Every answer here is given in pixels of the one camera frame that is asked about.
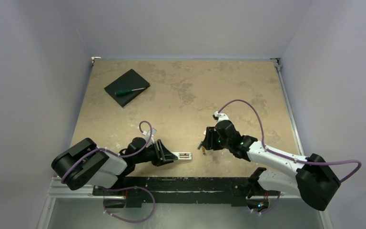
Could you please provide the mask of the white remote control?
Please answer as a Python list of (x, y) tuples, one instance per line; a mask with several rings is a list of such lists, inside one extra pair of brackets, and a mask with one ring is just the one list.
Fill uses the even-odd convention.
[(172, 152), (177, 160), (192, 160), (191, 152)]

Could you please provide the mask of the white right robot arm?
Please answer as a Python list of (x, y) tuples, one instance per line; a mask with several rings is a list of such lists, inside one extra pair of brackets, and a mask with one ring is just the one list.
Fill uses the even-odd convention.
[(231, 121), (224, 120), (204, 131), (202, 148), (227, 149), (234, 157), (262, 164), (248, 178), (248, 197), (277, 191), (300, 197), (310, 207), (323, 211), (341, 186), (341, 181), (325, 160), (293, 155), (264, 146), (262, 141), (241, 135)]

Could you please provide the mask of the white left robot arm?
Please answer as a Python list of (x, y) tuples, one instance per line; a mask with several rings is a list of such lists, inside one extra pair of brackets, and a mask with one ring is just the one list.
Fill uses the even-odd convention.
[(51, 167), (70, 190), (93, 185), (104, 187), (111, 195), (118, 195), (123, 189), (122, 180), (135, 170), (137, 164), (151, 162), (159, 167), (178, 159), (161, 140), (147, 143), (144, 138), (136, 137), (116, 156), (85, 138), (55, 157)]

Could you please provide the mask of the green black battery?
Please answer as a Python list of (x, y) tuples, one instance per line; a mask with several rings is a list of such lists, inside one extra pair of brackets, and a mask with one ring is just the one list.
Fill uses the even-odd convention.
[(200, 149), (201, 149), (202, 144), (203, 144), (203, 142), (201, 141), (201, 142), (199, 143), (198, 147), (197, 147), (197, 149), (198, 149), (198, 150), (200, 150)]

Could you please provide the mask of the black foam block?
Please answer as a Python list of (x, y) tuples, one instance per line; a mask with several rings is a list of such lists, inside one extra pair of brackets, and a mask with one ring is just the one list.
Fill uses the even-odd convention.
[(126, 89), (136, 89), (136, 88), (149, 88), (150, 83), (145, 80), (142, 76), (140, 76), (135, 70), (130, 69), (115, 81), (110, 83), (108, 86), (104, 88), (105, 92), (115, 100), (121, 107), (125, 107), (129, 102), (131, 102), (134, 98), (136, 98), (141, 91), (135, 91), (131, 94), (126, 94), (123, 96), (116, 96), (115, 92), (119, 90)]

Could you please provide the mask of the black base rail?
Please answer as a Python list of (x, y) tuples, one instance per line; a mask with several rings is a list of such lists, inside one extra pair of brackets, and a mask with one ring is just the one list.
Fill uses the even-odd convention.
[(265, 191), (246, 177), (126, 177), (120, 186), (95, 186), (93, 195), (121, 197), (127, 208), (143, 203), (227, 204), (263, 211), (277, 191)]

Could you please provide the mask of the green handled screwdriver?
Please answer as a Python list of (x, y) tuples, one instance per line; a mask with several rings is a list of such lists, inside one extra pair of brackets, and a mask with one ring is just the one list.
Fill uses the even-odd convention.
[(115, 92), (115, 95), (116, 96), (123, 96), (123, 95), (126, 95), (126, 94), (131, 94), (135, 91), (141, 91), (141, 90), (145, 90), (146, 88), (136, 88), (136, 89), (126, 89), (126, 90), (119, 90), (119, 91), (116, 91)]

